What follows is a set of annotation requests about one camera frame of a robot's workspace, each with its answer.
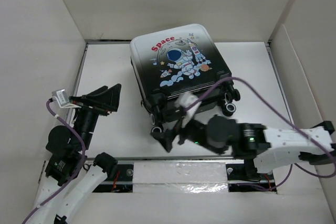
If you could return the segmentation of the black space-print kids suitcase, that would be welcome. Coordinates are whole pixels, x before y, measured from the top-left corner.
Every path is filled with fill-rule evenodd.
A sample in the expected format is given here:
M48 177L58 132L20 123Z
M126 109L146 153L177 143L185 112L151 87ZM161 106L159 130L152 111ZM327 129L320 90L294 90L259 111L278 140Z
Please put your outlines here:
M152 132L178 117L175 101L184 92L198 97L232 72L206 28L189 24L133 38L133 67Z

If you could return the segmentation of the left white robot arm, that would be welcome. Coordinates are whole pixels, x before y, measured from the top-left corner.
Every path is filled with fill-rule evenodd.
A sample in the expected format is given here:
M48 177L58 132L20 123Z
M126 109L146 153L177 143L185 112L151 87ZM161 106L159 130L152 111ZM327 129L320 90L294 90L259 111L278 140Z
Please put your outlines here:
M103 152L86 168L82 179L75 181L85 166L98 118L117 112L121 88L119 83L102 86L79 97L68 96L64 89L52 92L46 108L60 125L49 132L46 150L51 157L34 208L24 223L71 223L101 182L118 177L118 161Z

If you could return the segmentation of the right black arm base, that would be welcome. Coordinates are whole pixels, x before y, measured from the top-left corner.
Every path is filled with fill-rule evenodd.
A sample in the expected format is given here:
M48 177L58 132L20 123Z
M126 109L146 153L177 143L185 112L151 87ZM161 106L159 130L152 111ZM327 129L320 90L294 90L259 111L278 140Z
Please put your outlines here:
M230 193L274 191L275 179L273 174L247 174L243 164L226 164L228 191Z

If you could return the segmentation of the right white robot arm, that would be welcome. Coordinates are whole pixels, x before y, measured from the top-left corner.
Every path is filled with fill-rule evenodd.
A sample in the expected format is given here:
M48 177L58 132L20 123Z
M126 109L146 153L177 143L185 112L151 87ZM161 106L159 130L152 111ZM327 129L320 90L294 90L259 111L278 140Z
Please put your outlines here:
M222 116L213 116L206 124L191 119L183 124L179 119L171 129L157 126L151 132L163 148L170 152L173 141L186 140L212 153L222 155L231 150L233 159L244 161L243 174L256 178L274 169L307 162L312 166L335 163L334 132L330 121L324 121L310 129L275 129L263 124L238 123Z

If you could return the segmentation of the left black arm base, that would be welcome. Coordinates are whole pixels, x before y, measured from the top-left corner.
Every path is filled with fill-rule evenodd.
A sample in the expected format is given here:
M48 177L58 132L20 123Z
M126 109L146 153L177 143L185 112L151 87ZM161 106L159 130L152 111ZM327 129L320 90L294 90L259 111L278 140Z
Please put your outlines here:
M107 178L94 190L94 193L132 193L133 192L133 164L118 165L113 178Z

